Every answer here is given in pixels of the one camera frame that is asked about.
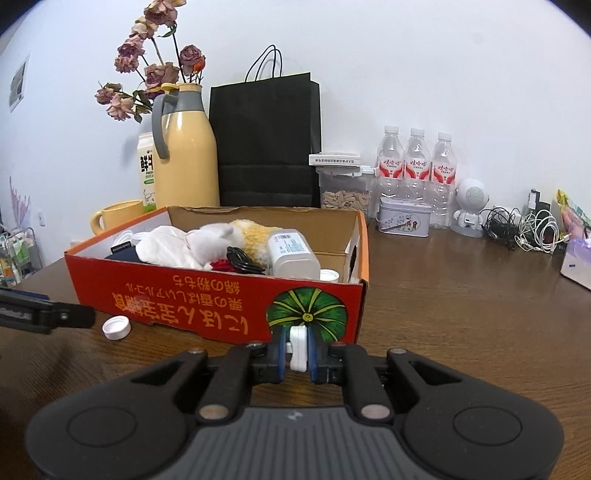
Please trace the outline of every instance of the white bottle cap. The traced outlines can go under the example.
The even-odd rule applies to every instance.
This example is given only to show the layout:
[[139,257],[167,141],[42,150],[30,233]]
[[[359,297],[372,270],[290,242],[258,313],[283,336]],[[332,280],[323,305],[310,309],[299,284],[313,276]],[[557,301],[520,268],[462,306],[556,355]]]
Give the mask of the white bottle cap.
[[320,270],[320,281],[329,281],[331,283],[339,282],[339,273],[335,270],[323,268]]
[[129,335],[131,325],[124,315],[111,317],[103,324],[103,333],[109,340],[121,340]]

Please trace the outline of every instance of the sunflower seeds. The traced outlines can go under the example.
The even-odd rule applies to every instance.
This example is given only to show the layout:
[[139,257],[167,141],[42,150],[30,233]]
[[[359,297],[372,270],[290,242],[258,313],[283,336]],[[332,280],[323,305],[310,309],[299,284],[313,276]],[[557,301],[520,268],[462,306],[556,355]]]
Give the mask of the sunflower seeds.
[[324,192],[320,202],[322,208],[329,210],[361,210],[367,215],[369,206],[368,192]]

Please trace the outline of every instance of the gray thermos handle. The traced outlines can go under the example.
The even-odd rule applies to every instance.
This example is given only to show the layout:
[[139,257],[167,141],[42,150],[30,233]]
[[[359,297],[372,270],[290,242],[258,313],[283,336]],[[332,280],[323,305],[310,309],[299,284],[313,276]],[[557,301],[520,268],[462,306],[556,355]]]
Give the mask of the gray thermos handle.
[[154,107],[152,108],[152,136],[154,137],[154,146],[156,152],[162,160],[168,160],[170,156],[168,147],[164,141],[164,133],[162,131],[162,113],[164,110],[164,102],[176,105],[178,97],[163,93],[154,99]]

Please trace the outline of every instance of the screw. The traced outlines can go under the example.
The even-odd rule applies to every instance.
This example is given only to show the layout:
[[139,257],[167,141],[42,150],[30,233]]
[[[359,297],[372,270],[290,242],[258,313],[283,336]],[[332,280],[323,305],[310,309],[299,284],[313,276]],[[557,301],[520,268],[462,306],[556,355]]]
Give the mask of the screw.
[[230,411],[224,405],[205,405],[199,409],[199,414],[206,420],[221,420],[225,419]]
[[361,409],[361,415],[368,420],[383,420],[390,415],[390,409],[386,405],[372,403]]

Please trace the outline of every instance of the yellow plush toy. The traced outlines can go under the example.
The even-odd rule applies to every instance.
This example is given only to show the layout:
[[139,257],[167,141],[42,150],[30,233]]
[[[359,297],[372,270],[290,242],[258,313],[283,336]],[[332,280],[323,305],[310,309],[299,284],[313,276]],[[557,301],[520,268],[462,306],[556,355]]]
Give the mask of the yellow plush toy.
[[256,263],[267,268],[269,263],[267,239],[271,232],[280,230],[280,228],[259,225],[251,220],[234,220],[230,222],[230,225],[237,229],[242,237],[242,246],[236,245],[236,247],[242,248],[246,255],[251,257]]

